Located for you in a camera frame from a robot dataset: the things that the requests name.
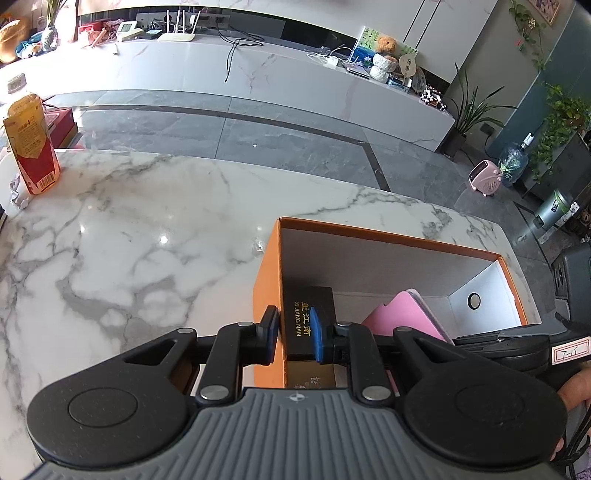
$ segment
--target open box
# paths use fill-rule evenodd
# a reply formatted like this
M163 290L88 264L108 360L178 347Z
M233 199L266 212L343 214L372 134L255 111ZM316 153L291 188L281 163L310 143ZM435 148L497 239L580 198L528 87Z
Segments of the open box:
M361 323L414 288L452 339L527 324L501 255L395 233L280 218L254 285L255 319L276 305L283 320L287 282L331 287L337 321ZM480 297L476 309L468 302L473 293ZM274 363L255 366L255 385L293 388L300 363L286 361L280 338Z

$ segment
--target gray grip handle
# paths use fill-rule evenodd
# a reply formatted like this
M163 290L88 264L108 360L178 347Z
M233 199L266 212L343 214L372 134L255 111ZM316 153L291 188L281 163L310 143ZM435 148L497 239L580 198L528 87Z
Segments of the gray grip handle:
M45 463L30 480L557 480L549 465L475 472L420 448L391 410L355 403L346 390L248 389L206 408L176 444L143 463L77 471Z

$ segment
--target crumpled paper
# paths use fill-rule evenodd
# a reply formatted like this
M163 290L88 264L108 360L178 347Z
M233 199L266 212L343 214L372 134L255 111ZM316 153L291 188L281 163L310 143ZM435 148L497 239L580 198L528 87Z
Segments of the crumpled paper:
M27 208L31 200L31 194L20 174L10 182L10 191L12 192L10 195L11 203L19 210Z

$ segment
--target white flower pot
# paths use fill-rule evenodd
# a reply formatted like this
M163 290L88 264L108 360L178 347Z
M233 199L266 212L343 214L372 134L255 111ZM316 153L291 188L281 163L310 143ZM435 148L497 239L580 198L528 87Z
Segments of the white flower pot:
M374 80L377 80L382 83L386 83L390 75L385 70L376 67L375 65L369 69L369 76Z
M397 62L387 59L379 53L376 53L376 55L374 55L374 65L378 67L380 70L384 70L385 72L393 72L394 70L396 70L397 64Z

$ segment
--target pink notebook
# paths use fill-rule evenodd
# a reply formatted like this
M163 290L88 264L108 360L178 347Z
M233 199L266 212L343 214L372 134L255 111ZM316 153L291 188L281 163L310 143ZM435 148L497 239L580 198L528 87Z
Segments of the pink notebook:
M412 327L451 343L451 339L416 290L402 291L387 305L380 305L362 322L374 335L392 335L396 327Z

